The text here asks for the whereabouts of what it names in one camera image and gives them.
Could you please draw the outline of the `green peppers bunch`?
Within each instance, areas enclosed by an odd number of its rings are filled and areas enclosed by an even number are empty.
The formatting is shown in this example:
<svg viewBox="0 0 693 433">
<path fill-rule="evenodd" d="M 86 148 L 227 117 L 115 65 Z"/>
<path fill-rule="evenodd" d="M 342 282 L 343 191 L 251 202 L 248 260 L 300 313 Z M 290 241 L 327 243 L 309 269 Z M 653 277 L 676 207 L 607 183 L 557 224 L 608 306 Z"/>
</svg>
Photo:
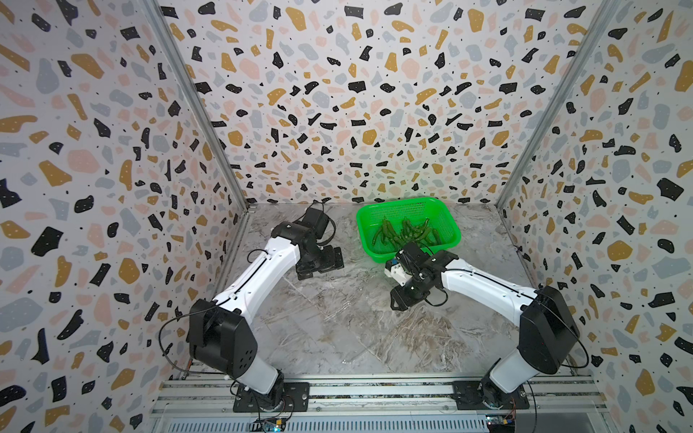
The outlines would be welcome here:
<svg viewBox="0 0 693 433">
<path fill-rule="evenodd" d="M 409 218 L 404 218 L 399 230 L 389 219 L 383 218 L 371 241 L 373 246 L 390 244 L 401 247 L 409 243 L 415 243 L 419 247 L 432 247 L 442 244 L 442 236 L 438 229 L 431 225 L 429 218 L 418 225 L 414 225 Z"/>
</svg>

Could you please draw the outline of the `green plastic mesh basket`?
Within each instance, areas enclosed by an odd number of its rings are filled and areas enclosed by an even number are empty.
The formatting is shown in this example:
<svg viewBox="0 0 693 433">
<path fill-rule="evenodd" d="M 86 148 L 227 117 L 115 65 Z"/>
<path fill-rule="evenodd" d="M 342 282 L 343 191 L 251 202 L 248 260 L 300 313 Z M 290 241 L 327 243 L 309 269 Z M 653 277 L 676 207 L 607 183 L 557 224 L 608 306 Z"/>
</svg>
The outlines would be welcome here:
<svg viewBox="0 0 693 433">
<path fill-rule="evenodd" d="M 359 209 L 357 228 L 362 247 L 376 263 L 393 259 L 413 242 L 428 253 L 449 250 L 461 240 L 447 205 L 436 198 L 408 198 Z"/>
</svg>

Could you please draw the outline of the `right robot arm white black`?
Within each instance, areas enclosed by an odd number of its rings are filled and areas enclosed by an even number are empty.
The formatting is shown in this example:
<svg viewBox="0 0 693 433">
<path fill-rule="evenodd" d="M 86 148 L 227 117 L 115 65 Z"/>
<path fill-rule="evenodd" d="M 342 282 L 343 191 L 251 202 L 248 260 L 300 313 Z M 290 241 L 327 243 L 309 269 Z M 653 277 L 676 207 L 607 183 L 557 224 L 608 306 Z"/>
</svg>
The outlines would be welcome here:
<svg viewBox="0 0 693 433">
<path fill-rule="evenodd" d="M 463 391 L 458 398 L 462 402 L 502 409 L 536 375 L 557 373 L 580 342 L 565 299 L 550 286 L 534 290 L 510 283 L 447 250 L 427 254 L 415 243 L 407 244 L 387 261 L 384 273 L 396 281 L 390 292 L 392 310 L 409 310 L 427 301 L 436 288 L 467 296 L 517 326 L 517 348 L 492 365 L 476 390 Z"/>
</svg>

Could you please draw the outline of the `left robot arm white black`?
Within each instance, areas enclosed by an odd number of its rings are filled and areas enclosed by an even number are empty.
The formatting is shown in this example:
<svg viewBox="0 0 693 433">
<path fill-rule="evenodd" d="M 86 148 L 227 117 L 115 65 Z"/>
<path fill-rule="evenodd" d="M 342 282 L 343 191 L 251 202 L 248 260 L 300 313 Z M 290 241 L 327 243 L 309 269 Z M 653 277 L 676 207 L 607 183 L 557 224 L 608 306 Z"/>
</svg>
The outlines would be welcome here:
<svg viewBox="0 0 693 433">
<path fill-rule="evenodd" d="M 259 256 L 236 281 L 211 301 L 196 301 L 186 315 L 191 358 L 229 376 L 258 405 L 274 408 L 283 401 L 284 375 L 257 354 L 252 321 L 290 270 L 302 281 L 316 272 L 344 267 L 341 249 L 324 236 L 327 227 L 337 228 L 325 205 L 313 202 L 299 218 L 283 221 L 272 230 L 265 247 L 258 249 Z"/>
</svg>

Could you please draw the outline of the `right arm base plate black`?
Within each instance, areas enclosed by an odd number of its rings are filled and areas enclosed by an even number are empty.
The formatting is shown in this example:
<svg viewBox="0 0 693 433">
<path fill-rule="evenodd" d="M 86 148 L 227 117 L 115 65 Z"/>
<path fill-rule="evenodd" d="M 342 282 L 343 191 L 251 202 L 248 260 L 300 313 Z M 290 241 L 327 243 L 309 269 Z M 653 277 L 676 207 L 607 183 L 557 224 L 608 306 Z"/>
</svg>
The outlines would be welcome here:
<svg viewBox="0 0 693 433">
<path fill-rule="evenodd" d="M 513 393 L 504 393 L 485 379 L 453 382 L 452 398 L 459 411 L 510 411 L 531 407 L 523 386 Z"/>
</svg>

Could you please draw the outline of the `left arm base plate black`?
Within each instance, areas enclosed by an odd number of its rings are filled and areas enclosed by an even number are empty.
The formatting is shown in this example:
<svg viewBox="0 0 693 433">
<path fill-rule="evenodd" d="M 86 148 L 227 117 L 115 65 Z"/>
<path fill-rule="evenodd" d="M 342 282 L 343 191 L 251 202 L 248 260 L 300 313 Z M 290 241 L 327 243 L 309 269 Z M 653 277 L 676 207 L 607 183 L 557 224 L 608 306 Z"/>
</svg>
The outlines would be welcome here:
<svg viewBox="0 0 693 433">
<path fill-rule="evenodd" d="M 282 382 L 263 394 L 240 385 L 236 391 L 234 413 L 261 415 L 278 411 L 296 413 L 308 411 L 310 384 L 308 382 Z"/>
</svg>

